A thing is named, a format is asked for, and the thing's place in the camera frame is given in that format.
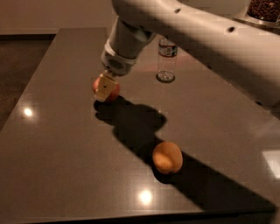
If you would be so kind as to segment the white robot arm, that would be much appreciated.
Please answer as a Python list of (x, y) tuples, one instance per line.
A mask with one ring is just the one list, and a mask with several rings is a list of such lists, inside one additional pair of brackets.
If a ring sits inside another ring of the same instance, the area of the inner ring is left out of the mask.
[(111, 0), (117, 18), (101, 55), (127, 74), (155, 35), (167, 37), (267, 109), (280, 104), (280, 36), (179, 0)]

